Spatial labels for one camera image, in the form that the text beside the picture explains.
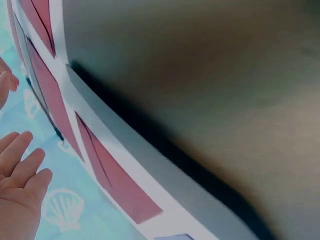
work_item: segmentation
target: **light blue fabric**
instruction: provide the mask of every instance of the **light blue fabric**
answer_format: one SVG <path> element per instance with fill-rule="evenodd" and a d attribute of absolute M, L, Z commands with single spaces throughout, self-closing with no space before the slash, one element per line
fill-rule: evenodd
<path fill-rule="evenodd" d="M 41 169 L 53 172 L 36 240 L 145 239 L 98 188 L 69 144 L 56 135 L 22 74 L 8 29 L 0 1 L 0 56 L 20 81 L 18 91 L 9 95 L 0 111 L 0 137 L 31 131 L 34 139 L 24 157 L 43 148 L 46 157 Z"/>

